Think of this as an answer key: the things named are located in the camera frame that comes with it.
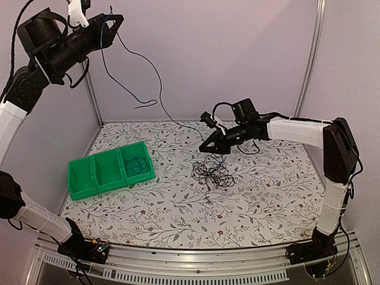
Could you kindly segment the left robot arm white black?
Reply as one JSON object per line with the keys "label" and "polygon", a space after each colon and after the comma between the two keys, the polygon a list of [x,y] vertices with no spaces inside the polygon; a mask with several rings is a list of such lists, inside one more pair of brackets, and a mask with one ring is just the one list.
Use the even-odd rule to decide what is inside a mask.
{"label": "left robot arm white black", "polygon": [[[67,18],[46,8],[23,23],[16,21],[12,36],[20,39],[29,63],[11,68],[1,94],[1,159],[43,90],[50,84],[63,85],[65,74],[74,65],[112,45],[123,15],[101,13],[87,19],[89,7],[89,1],[69,1]],[[17,220],[64,243],[76,258],[88,253],[88,244],[75,222],[30,199],[6,172],[1,172],[1,218]]]}

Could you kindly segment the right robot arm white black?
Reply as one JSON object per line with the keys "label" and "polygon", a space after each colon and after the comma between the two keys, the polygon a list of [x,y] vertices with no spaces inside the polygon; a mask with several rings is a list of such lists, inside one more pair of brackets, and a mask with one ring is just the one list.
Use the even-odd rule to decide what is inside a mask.
{"label": "right robot arm white black", "polygon": [[332,121],[295,118],[278,112],[260,114],[251,99],[229,104],[236,126],[226,128],[214,112],[204,112],[200,121],[213,133],[199,150],[210,154],[230,154],[231,147],[249,140],[282,140],[316,147],[323,151],[325,199],[316,232],[331,236],[337,230],[354,196],[353,178],[363,171],[359,150],[344,118]]}

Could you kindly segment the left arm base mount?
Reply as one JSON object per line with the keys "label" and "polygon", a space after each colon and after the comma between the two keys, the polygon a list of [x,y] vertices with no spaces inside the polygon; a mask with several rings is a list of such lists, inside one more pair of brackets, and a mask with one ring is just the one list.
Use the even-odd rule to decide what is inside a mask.
{"label": "left arm base mount", "polygon": [[97,264],[105,264],[109,254],[109,242],[96,239],[86,239],[80,228],[70,218],[65,219],[71,228],[71,236],[58,246],[58,253],[74,259],[85,260]]}

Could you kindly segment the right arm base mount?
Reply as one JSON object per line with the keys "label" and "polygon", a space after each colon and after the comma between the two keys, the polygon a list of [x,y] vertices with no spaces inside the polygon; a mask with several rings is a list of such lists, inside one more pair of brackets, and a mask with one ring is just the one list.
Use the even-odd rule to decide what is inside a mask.
{"label": "right arm base mount", "polygon": [[334,239],[336,233],[327,236],[314,229],[311,241],[289,245],[285,256],[292,265],[312,262],[305,267],[306,273],[315,279],[324,278],[335,264],[338,253]]}

